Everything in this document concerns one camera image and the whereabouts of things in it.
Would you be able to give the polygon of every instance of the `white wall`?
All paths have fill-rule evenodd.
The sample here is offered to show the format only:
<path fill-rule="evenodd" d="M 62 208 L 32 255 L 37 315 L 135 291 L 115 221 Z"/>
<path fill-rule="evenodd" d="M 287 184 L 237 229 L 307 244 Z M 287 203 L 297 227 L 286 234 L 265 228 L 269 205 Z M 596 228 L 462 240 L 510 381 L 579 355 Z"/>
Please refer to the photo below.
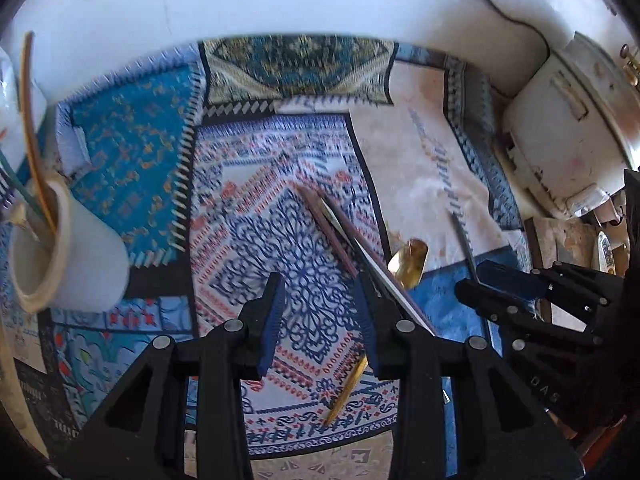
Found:
<path fill-rule="evenodd" d="M 620 49 L 629 35 L 601 0 L 496 0 L 535 20 L 554 46 L 575 29 Z M 0 45 L 15 66 L 22 36 L 36 33 L 33 75 L 50 102 L 107 70 L 159 48 L 262 32 L 365 34 L 446 50 L 517 92 L 544 59 L 529 31 L 482 0 L 26 0 Z"/>

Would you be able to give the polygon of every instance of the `small cup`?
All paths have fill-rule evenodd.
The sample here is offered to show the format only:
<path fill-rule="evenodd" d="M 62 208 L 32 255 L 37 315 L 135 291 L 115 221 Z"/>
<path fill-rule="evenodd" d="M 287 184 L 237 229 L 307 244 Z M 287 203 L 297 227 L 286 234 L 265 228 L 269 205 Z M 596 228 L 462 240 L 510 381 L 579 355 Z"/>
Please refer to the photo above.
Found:
<path fill-rule="evenodd" d="M 9 266 L 22 308 L 48 306 L 84 312 L 109 310 L 129 282 L 129 259 L 116 231 L 79 203 L 57 173 L 47 176 L 58 212 L 52 249 L 25 229 L 13 228 Z"/>

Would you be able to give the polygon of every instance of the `black cable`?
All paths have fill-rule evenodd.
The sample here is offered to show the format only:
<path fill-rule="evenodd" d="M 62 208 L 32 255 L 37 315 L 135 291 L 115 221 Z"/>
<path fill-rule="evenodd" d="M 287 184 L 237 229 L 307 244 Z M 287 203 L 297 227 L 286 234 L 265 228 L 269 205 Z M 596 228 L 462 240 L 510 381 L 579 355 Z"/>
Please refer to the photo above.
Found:
<path fill-rule="evenodd" d="M 486 2 L 487 5 L 489 5 L 489 7 L 491 7 L 504 20 L 507 20 L 508 22 L 514 23 L 515 25 L 520 25 L 521 27 L 526 27 L 529 30 L 532 30 L 533 32 L 535 32 L 540 37 L 540 39 L 543 41 L 543 43 L 545 43 L 546 57 L 545 57 L 545 61 L 544 62 L 546 62 L 546 60 L 549 59 L 549 57 L 551 56 L 551 47 L 549 46 L 549 42 L 546 40 L 545 35 L 542 34 L 542 32 L 540 32 L 535 26 L 531 25 L 530 23 L 523 22 L 522 20 L 516 20 L 515 18 L 512 18 L 511 16 L 507 16 L 504 12 L 502 12 L 498 8 L 498 6 L 496 4 L 494 4 L 492 2 L 492 0 L 484 0 L 484 1 Z M 508 96 L 504 92 L 501 92 L 493 84 L 491 85 L 491 88 L 493 88 L 497 94 L 501 95 L 505 99 L 513 99 L 515 97 L 515 96 Z"/>

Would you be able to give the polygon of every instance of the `patchwork tablecloth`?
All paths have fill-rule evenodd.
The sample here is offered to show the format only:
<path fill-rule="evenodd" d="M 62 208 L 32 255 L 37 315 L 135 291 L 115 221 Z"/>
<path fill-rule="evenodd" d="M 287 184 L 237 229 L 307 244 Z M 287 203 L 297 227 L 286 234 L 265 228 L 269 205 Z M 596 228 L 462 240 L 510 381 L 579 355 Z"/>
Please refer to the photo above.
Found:
<path fill-rule="evenodd" d="M 12 331 L 23 392 L 53 459 L 155 335 L 206 334 L 261 295 L 268 273 L 278 270 L 289 294 L 274 362 L 263 380 L 242 384 L 248 445 L 263 459 L 254 471 L 257 478 L 288 478 L 264 459 L 312 451 L 304 478 L 340 478 L 334 467 L 362 473 L 366 467 L 355 465 L 379 460 L 366 449 L 382 441 L 388 449 L 390 437 L 381 432 L 395 420 L 398 385 L 368 370 L 338 419 L 322 425 L 362 342 L 350 279 L 293 184 L 332 195 L 387 260 L 409 238 L 425 240 L 430 252 L 414 298 L 442 335 L 464 340 L 481 333 L 473 311 L 450 294 L 466 270 L 449 214 L 463 222 L 478 259 L 514 266 L 500 227 L 519 223 L 489 156 L 487 79 L 446 54 L 320 35 L 204 41 L 116 74 L 61 104 L 58 144 L 63 167 L 79 171 L 73 189 L 130 244 L 126 299 L 100 316 L 47 310 L 27 317 L 0 265 L 2 322 Z M 85 148 L 94 165 L 88 173 Z M 137 181 L 127 176 L 129 164 L 149 169 Z M 162 178 L 149 177 L 162 168 Z M 123 176 L 122 190 L 112 193 Z M 156 190 L 142 186 L 147 177 Z M 131 203 L 132 196 L 140 200 Z M 128 215 L 120 218 L 121 211 Z M 7 240 L 5 231 L 3 251 Z M 191 458 L 196 399 L 194 380 Z M 354 447 L 369 437 L 379 440 Z M 336 446 L 350 450 L 338 462 L 354 467 L 329 465 L 335 461 L 322 450 Z"/>

